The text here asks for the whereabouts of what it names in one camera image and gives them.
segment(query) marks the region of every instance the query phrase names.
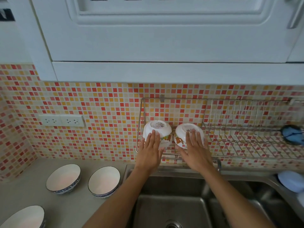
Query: electrical outlet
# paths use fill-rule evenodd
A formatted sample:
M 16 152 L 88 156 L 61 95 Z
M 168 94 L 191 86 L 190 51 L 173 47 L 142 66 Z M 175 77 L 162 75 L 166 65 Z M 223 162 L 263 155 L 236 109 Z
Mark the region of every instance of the electrical outlet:
M 56 114 L 40 114 L 40 121 L 44 126 L 61 126 L 60 115 Z
M 82 115 L 60 115 L 60 119 L 62 122 L 62 126 L 77 126 L 77 127 L 85 127 L 85 122 L 82 118 Z

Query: hand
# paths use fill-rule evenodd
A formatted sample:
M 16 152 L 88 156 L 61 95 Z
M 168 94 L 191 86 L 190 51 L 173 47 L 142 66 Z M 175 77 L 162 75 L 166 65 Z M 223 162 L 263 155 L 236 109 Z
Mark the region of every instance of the hand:
M 136 157 L 135 169 L 145 171 L 148 175 L 157 169 L 161 163 L 161 157 L 164 151 L 164 148 L 158 149 L 160 142 L 160 135 L 158 132 L 155 133 L 155 130 L 152 130 L 152 133 L 148 135 L 146 142 L 145 139 L 142 138 Z
M 188 131 L 186 132 L 186 143 L 188 154 L 178 145 L 175 145 L 175 148 L 191 169 L 202 175 L 211 168 L 214 169 L 207 139 L 204 140 L 203 145 L 201 134 L 192 130 L 191 135 Z

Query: kitchen sink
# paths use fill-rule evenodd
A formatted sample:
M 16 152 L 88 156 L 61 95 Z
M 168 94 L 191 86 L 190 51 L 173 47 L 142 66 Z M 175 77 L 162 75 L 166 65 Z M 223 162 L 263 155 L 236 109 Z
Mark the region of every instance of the kitchen sink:
M 134 165 L 127 165 L 124 181 Z M 278 228 L 304 227 L 304 208 L 274 172 L 222 171 L 246 199 Z M 186 167 L 159 167 L 144 184 L 127 228 L 230 228 L 201 175 Z

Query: gray countertop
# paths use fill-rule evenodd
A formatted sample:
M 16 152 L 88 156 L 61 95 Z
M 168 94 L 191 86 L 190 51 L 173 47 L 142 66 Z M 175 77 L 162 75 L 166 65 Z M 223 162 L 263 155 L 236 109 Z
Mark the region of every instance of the gray countertop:
M 45 183 L 48 176 L 66 164 L 77 164 L 82 178 L 76 188 L 67 194 L 49 192 Z M 94 160 L 38 159 L 17 179 L 0 184 L 0 225 L 15 212 L 31 205 L 44 208 L 47 228 L 78 228 L 89 219 L 105 201 L 88 190 L 90 176 L 104 166 L 116 167 L 123 180 L 126 163 Z

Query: stainless steel dish rack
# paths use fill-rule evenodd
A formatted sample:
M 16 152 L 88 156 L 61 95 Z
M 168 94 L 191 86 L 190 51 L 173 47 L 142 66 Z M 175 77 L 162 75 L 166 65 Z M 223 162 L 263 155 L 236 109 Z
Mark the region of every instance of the stainless steel dish rack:
M 212 156 L 304 160 L 304 147 L 287 144 L 280 132 L 286 124 L 302 126 L 304 101 L 142 98 L 136 152 L 146 122 L 163 120 L 173 131 L 183 122 L 200 126 Z M 163 159 L 181 159 L 174 144 Z

